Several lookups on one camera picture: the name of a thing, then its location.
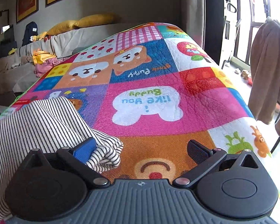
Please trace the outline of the yellow cushion left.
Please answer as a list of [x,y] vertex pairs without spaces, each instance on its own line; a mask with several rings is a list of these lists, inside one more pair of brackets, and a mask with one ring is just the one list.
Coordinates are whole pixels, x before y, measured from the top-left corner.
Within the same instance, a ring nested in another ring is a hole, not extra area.
[[75,24],[78,22],[77,20],[66,20],[63,22],[58,23],[54,27],[52,27],[50,30],[47,31],[48,36],[54,36],[61,33],[65,33],[68,31],[71,31],[76,28]]

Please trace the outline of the yellow cushion right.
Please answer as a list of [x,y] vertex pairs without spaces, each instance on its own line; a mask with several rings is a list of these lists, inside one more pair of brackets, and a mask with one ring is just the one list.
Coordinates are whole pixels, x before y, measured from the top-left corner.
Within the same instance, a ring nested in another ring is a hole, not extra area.
[[100,25],[108,25],[118,23],[121,20],[120,16],[113,13],[94,14],[81,18],[74,23],[75,27],[86,28]]

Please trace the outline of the colourful cartoon play mat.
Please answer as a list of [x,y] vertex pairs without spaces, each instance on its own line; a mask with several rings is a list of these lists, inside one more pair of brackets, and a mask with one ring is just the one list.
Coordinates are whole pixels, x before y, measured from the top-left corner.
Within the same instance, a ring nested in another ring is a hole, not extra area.
[[[120,165],[99,173],[110,186],[88,188],[57,151],[32,149],[5,189],[10,215],[0,223],[280,223],[271,152],[250,109],[178,27],[147,23],[72,55],[0,119],[57,97],[123,143]],[[227,157],[194,188],[177,188],[197,166],[190,140]]]

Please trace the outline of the pink cloth on sofa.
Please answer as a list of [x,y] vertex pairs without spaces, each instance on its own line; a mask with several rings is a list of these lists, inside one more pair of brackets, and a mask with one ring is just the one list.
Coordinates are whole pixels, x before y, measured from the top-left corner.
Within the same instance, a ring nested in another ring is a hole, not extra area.
[[35,71],[37,77],[42,77],[46,72],[48,72],[53,67],[57,66],[58,64],[64,62],[66,58],[50,58],[45,60],[42,64],[36,64],[35,65]]

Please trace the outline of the yellow cloth on sofa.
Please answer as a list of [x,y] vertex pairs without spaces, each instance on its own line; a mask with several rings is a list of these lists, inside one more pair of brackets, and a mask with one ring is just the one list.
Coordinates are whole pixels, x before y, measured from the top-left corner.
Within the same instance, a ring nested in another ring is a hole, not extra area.
[[32,59],[33,59],[34,65],[37,65],[37,64],[41,65],[46,60],[52,59],[52,58],[55,58],[55,57],[56,57],[56,55],[51,54],[50,52],[38,50],[38,51],[34,52],[34,54],[32,56]]

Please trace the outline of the yellow cushion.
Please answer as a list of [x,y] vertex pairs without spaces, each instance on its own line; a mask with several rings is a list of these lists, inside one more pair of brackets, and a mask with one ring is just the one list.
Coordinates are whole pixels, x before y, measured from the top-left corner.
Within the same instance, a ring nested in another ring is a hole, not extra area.
[[47,31],[48,36],[54,36],[61,33],[65,33],[68,31],[71,31],[76,28],[75,24],[78,22],[77,20],[66,20],[63,22],[58,23],[54,27],[52,27],[50,30]]
[[113,13],[94,14],[81,18],[74,23],[75,27],[86,28],[100,25],[108,25],[118,23],[121,20],[120,16]]

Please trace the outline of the striped knit sweater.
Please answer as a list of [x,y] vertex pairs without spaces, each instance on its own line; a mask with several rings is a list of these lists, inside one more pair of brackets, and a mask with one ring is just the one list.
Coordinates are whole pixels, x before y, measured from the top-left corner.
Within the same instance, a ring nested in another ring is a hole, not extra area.
[[10,215],[5,189],[30,150],[54,153],[62,147],[73,148],[88,138],[95,139],[97,145],[86,166],[103,173],[120,165],[123,143],[88,126],[65,97],[35,100],[0,119],[0,221]]

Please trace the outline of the beige curtain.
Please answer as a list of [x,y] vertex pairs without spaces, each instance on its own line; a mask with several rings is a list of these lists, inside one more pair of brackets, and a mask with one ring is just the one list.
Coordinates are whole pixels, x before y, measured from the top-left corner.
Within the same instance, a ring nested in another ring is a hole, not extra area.
[[205,0],[181,0],[181,27],[200,47],[205,43]]

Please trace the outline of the white exercise machine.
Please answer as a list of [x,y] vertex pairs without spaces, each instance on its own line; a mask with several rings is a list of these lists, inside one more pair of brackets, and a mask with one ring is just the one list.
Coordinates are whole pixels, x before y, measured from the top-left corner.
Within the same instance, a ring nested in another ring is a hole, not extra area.
[[221,69],[224,68],[226,62],[229,62],[234,53],[237,29],[239,27],[237,14],[237,5],[232,4],[230,1],[224,1],[224,28],[220,53]]

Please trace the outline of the brown blanket on chair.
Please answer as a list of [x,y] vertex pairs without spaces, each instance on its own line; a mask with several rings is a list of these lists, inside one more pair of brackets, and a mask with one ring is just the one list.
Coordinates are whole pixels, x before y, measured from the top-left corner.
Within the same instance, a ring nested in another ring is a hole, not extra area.
[[248,107],[255,120],[270,124],[280,102],[280,23],[267,19],[251,47],[252,89]]

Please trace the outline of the dark blue backpack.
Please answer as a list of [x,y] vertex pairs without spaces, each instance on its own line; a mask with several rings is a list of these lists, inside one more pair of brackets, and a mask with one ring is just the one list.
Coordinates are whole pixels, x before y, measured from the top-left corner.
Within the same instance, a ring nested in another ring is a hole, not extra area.
[[33,36],[37,36],[37,35],[38,35],[38,26],[36,22],[32,21],[28,23],[25,27],[24,37],[21,46],[25,46],[29,43],[32,43]]

